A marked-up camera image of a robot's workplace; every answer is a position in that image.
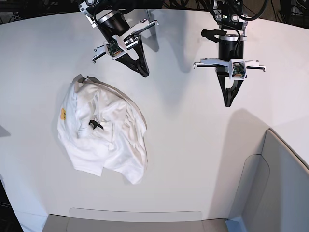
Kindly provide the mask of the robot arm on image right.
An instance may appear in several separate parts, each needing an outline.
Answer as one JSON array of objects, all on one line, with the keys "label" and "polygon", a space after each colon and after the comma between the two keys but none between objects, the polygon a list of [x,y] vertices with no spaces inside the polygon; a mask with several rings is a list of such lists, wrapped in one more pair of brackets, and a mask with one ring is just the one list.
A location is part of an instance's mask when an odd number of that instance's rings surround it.
[{"label": "robot arm on image right", "polygon": [[247,25],[258,19],[265,11],[264,1],[257,14],[249,17],[243,10],[242,0],[210,0],[207,9],[219,29],[203,29],[201,36],[218,44],[218,58],[202,58],[193,68],[215,68],[225,107],[230,107],[247,78],[247,70],[262,70],[266,67],[258,60],[244,59],[244,42],[247,41]]}]

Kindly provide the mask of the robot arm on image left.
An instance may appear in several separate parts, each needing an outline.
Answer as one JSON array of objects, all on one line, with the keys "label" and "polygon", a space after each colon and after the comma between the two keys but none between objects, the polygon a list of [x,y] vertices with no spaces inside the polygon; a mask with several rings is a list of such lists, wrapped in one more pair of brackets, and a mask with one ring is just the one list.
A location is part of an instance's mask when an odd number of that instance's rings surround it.
[{"label": "robot arm on image left", "polygon": [[91,26],[98,28],[105,38],[103,45],[94,49],[93,63],[107,55],[142,77],[148,77],[150,73],[141,34],[158,26],[159,22],[150,22],[145,18],[131,27],[125,15],[133,11],[136,5],[136,0],[81,0],[78,8]]}]

